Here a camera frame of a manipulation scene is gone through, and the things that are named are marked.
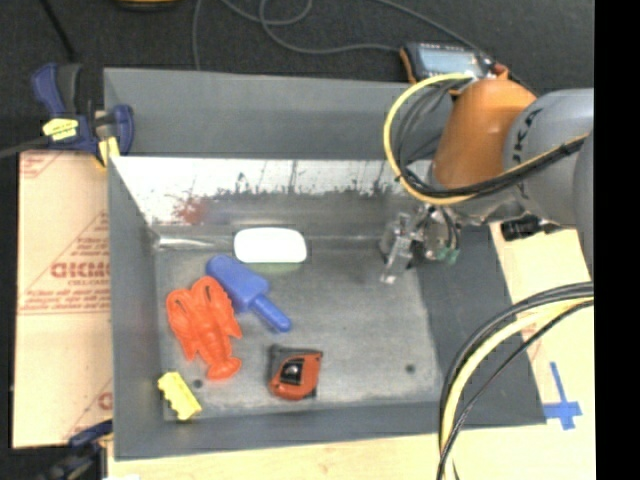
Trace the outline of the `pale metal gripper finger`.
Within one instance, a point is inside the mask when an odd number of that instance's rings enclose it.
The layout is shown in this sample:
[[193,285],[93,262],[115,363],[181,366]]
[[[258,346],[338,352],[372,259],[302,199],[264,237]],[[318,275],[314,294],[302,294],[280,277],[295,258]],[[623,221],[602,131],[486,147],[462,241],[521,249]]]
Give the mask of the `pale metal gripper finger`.
[[403,226],[399,220],[388,222],[379,240],[379,250],[385,264],[395,261],[402,248]]
[[395,280],[409,268],[414,258],[413,246],[415,242],[417,242],[417,238],[414,233],[403,231],[402,248],[398,256],[393,263],[384,263],[381,274],[381,281],[383,283],[393,284]]

